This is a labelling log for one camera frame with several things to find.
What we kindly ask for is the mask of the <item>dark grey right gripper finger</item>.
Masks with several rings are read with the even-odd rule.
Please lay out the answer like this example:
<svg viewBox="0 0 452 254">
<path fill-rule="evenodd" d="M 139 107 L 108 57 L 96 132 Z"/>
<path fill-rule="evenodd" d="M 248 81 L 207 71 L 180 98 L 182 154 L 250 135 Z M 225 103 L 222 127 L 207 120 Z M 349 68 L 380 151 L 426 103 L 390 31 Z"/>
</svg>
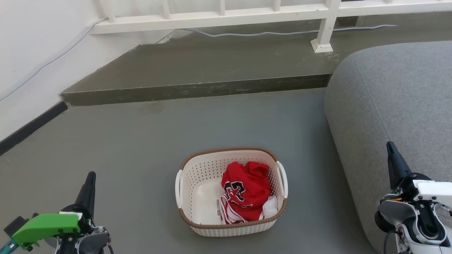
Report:
<svg viewBox="0 0 452 254">
<path fill-rule="evenodd" d="M 407 176 L 410 175 L 412 173 L 412 171 L 410 170 L 408 164 L 406 163 L 405 159 L 402 157 L 401 155 L 401 181 L 403 181 L 403 179 Z"/>
<path fill-rule="evenodd" d="M 397 188 L 402 180 L 401 154 L 392 141 L 386 143 L 389 186 L 391 190 Z"/>
</svg>

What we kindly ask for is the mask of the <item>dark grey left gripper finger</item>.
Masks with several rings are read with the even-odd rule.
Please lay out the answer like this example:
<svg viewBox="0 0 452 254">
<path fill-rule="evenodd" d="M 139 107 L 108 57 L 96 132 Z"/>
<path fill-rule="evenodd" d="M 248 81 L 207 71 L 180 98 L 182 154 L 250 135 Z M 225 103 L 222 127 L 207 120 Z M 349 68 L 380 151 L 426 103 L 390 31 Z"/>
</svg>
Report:
<svg viewBox="0 0 452 254">
<path fill-rule="evenodd" d="M 88 186 L 87 186 L 87 177 L 82 185 L 79 194 L 76 198 L 75 203 L 73 204 L 73 208 L 76 212 L 81 212 L 84 216 L 91 216 L 88 209 Z"/>
<path fill-rule="evenodd" d="M 88 209 L 91 214 L 91 218 L 94 218 L 95 212 L 95 184 L 96 184 L 96 173 L 89 172 L 87 175 L 87 186 L 88 186 Z"/>
</svg>

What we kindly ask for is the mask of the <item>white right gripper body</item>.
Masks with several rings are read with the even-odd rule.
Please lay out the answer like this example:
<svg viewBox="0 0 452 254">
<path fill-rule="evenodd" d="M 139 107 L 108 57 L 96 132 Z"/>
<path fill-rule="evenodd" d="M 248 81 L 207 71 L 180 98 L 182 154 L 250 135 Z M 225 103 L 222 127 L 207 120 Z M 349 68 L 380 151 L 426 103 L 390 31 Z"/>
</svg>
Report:
<svg viewBox="0 0 452 254">
<path fill-rule="evenodd" d="M 429 201 L 451 209 L 452 183 L 428 180 L 420 173 L 411 173 L 402 177 L 390 194 L 390 200 L 415 204 Z"/>
</svg>

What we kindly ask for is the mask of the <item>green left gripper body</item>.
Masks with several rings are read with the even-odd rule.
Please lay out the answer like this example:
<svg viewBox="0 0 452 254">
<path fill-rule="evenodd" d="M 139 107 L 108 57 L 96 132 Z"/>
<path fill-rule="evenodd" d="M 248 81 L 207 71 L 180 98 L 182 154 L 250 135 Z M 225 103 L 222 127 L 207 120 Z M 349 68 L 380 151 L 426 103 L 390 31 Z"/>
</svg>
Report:
<svg viewBox="0 0 452 254">
<path fill-rule="evenodd" d="M 82 238 L 93 232 L 93 205 L 73 204 L 58 213 L 35 213 L 32 219 L 19 216 L 4 231 L 10 238 L 5 252 L 30 252 L 46 238 L 58 240 L 58 252 L 77 252 Z"/>
</svg>

